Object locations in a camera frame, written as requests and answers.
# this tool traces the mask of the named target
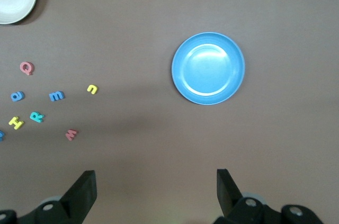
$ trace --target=blue letter m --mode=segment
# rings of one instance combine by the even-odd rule
[[[65,98],[64,93],[62,91],[57,91],[55,93],[50,93],[49,97],[51,98],[51,101],[58,101]]]

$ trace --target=blue plate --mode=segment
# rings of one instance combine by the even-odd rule
[[[244,75],[245,60],[238,45],[216,32],[203,32],[187,39],[172,62],[172,77],[178,91],[202,105],[230,98]]]

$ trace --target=foam letter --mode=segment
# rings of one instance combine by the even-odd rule
[[[95,94],[97,91],[97,86],[96,85],[89,85],[87,88],[88,92],[91,92],[92,94]]]
[[[65,98],[64,93],[62,91],[50,93],[49,97],[51,101],[58,101],[58,100],[62,100],[63,98]]]
[[[27,76],[30,76],[34,71],[34,65],[31,62],[24,61],[20,64],[20,70],[24,72]]]
[[[3,140],[3,137],[5,136],[5,133],[0,131],[0,142]]]
[[[66,138],[68,138],[69,141],[72,141],[77,133],[78,132],[76,130],[68,130],[66,133]]]
[[[16,92],[16,93],[11,94],[12,101],[20,101],[23,98],[25,98],[25,95],[23,94],[23,92]]]
[[[9,125],[14,125],[14,130],[19,129],[24,122],[23,121],[18,121],[19,117],[13,117],[11,121],[8,123]]]
[[[35,122],[43,122],[42,118],[44,117],[43,114],[40,114],[39,112],[32,112],[30,119],[32,119]]]

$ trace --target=alphabet letter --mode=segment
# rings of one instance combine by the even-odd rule
[[[27,76],[30,76],[34,71],[34,65],[31,62],[24,61],[20,64],[20,70],[24,72]]]
[[[63,98],[65,98],[64,93],[62,91],[50,93],[49,97],[51,101],[58,101],[58,100],[62,100]]]
[[[23,92],[16,92],[16,93],[11,94],[12,101],[20,101],[23,98],[25,98],[25,95],[23,94]]]
[[[0,142],[3,140],[2,138],[5,136],[5,133],[0,131]]]
[[[44,117],[43,114],[40,114],[39,112],[32,112],[30,119],[32,119],[35,122],[43,122],[42,118]]]
[[[11,121],[8,123],[9,125],[14,125],[14,130],[19,129],[24,124],[23,121],[19,122],[18,119],[19,117],[13,117]]]
[[[72,141],[77,133],[78,132],[76,130],[68,130],[66,133],[66,138],[68,138],[69,141]]]
[[[96,85],[89,85],[87,88],[88,92],[91,92],[92,94],[95,94],[97,91],[97,86]]]

